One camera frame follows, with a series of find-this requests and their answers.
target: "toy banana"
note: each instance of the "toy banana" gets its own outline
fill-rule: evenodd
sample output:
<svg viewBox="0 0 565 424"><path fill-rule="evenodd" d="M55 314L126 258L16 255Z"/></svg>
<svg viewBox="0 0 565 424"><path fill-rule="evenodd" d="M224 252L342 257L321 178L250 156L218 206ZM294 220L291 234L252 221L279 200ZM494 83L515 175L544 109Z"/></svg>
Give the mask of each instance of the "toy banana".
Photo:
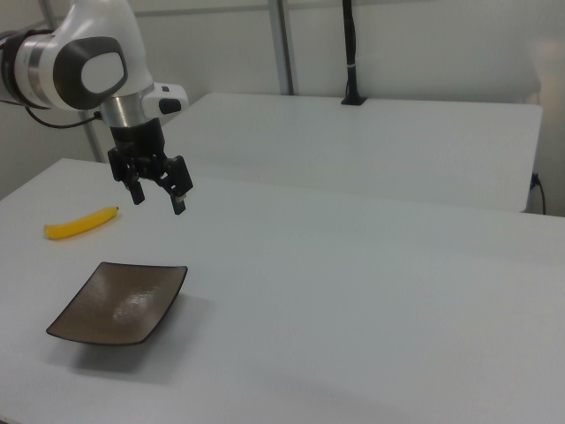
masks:
<svg viewBox="0 0 565 424"><path fill-rule="evenodd" d="M67 239L82 232L90 231L103 223L108 222L117 215L118 207L100 209L93 214L83 216L76 221L60 223L57 225L45 225L43 230L45 237L49 240Z"/></svg>

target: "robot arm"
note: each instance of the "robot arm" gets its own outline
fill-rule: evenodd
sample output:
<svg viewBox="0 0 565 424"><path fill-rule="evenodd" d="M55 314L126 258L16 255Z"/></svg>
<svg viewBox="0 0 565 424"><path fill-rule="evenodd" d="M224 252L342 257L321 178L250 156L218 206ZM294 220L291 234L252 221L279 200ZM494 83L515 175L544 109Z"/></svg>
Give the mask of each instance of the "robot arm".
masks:
<svg viewBox="0 0 565 424"><path fill-rule="evenodd" d="M54 32L0 34L0 101L28 108L100 107L116 147L108 152L116 181L135 204L140 178L169 193L185 210L192 181L182 156L168 158L159 118L188 106L180 86L154 83L139 28L127 0L75 0Z"/></svg>

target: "white table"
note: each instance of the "white table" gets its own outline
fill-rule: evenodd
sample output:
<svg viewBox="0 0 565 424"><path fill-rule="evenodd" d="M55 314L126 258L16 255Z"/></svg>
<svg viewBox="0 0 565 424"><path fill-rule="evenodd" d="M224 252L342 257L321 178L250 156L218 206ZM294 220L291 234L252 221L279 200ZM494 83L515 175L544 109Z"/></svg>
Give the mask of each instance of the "white table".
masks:
<svg viewBox="0 0 565 424"><path fill-rule="evenodd" d="M206 177L520 212L541 108L522 104L207 95L165 125Z"/></svg>
<svg viewBox="0 0 565 424"><path fill-rule="evenodd" d="M565 221L61 161L0 201L0 415L23 424L565 417ZM50 242L44 223L120 216ZM100 261L188 265L142 345L45 333Z"/></svg>

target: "black pole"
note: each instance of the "black pole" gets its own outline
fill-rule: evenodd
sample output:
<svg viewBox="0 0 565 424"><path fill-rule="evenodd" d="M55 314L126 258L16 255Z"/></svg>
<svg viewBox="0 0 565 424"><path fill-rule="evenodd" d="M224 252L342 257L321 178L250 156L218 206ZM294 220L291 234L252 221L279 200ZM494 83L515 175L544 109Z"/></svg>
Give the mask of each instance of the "black pole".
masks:
<svg viewBox="0 0 565 424"><path fill-rule="evenodd" d="M367 98L361 97L357 89L357 68L355 65L357 46L351 0L343 0L343 28L345 30L345 55L347 56L347 90L342 104L360 106Z"/></svg>

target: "power cord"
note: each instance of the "power cord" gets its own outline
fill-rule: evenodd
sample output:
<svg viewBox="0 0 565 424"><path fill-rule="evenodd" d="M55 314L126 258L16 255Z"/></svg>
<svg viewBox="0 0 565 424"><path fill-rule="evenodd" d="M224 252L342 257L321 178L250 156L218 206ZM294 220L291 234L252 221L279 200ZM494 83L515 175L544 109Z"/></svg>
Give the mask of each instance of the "power cord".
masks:
<svg viewBox="0 0 565 424"><path fill-rule="evenodd" d="M539 186L539 190L541 191L541 202L543 206L543 213L546 214L546 194L544 193L544 187L541 185L541 180L539 179L538 174L531 174L531 182L530 182L530 190L533 189L535 186Z"/></svg>
<svg viewBox="0 0 565 424"><path fill-rule="evenodd" d="M101 113L96 111L93 117L90 117L89 119L85 119L84 121L80 121L68 125L55 125L55 124L50 124L49 122L45 122L42 119L39 119L29 108L26 108L26 112L29 114L30 117L32 117L35 121L39 122L41 125L48 126L49 128L55 128L56 130L66 130L68 128L76 128L77 126L85 125L88 124L89 122L102 119Z"/></svg>

